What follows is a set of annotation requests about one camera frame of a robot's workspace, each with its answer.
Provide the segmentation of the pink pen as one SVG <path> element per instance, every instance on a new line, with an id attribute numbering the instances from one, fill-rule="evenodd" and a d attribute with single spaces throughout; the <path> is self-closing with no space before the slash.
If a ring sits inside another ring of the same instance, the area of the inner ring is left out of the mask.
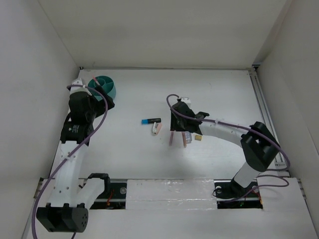
<path id="1" fill-rule="evenodd" d="M 174 138 L 174 131 L 170 132 L 170 138 L 169 138 L 169 146 L 172 146 L 173 144 L 173 138 Z"/>

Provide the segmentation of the orange pen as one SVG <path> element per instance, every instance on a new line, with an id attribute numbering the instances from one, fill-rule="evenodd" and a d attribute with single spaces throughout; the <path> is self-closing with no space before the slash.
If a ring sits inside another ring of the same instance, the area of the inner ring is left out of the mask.
<path id="1" fill-rule="evenodd" d="M 186 142 L 185 132 L 181 132 L 181 135 L 182 135 L 183 147 L 186 148 L 187 142 Z"/>

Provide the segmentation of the red fineliner pen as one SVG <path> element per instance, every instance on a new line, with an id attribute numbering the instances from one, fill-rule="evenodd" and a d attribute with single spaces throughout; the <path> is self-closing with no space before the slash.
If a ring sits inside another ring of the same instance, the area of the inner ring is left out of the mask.
<path id="1" fill-rule="evenodd" d="M 95 76 L 95 75 L 92 75 L 92 79 L 91 81 L 89 82 L 89 85 L 91 87 L 96 87 L 96 86 L 102 86 L 104 84 L 104 80 L 103 78 L 101 78 L 100 76 Z"/>

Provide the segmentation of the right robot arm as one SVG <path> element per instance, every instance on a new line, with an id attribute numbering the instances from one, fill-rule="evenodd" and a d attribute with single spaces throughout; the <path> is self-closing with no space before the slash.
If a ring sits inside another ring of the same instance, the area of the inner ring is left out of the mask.
<path id="1" fill-rule="evenodd" d="M 242 148 L 245 163 L 226 186 L 221 187 L 221 198 L 230 199 L 244 195 L 252 188 L 252 181 L 265 172 L 279 153 L 279 144 L 261 122 L 255 122 L 247 133 L 217 122 L 206 121 L 209 114 L 195 114 L 189 106 L 178 100 L 172 106 L 172 131 L 188 131 L 203 136 L 212 136 L 231 142 Z"/>

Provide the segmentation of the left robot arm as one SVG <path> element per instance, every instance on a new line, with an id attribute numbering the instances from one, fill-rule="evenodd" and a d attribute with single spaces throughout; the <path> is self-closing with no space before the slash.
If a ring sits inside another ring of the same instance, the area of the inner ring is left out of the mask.
<path id="1" fill-rule="evenodd" d="M 107 173 L 92 173 L 79 187 L 79 174 L 90 138 L 102 126 L 115 104 L 100 86 L 70 89 L 69 113 L 60 135 L 60 164 L 51 173 L 54 188 L 44 207 L 34 206 L 31 230 L 39 221 L 48 232 L 82 233 L 87 227 L 89 209 L 98 197 L 111 193 Z"/>

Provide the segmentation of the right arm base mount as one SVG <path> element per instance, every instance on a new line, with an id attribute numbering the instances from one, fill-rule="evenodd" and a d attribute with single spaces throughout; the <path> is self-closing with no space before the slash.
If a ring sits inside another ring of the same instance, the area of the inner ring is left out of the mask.
<path id="1" fill-rule="evenodd" d="M 257 181 L 242 188 L 231 180 L 214 180 L 212 196 L 216 198 L 218 209 L 262 209 L 262 200 Z"/>

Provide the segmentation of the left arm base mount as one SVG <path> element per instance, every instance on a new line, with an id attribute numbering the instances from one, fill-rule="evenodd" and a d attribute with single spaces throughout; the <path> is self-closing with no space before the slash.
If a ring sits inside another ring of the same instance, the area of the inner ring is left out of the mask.
<path id="1" fill-rule="evenodd" d="M 126 208 L 126 181 L 112 181 L 108 194 L 101 194 L 91 206 L 91 210 L 121 210 Z"/>

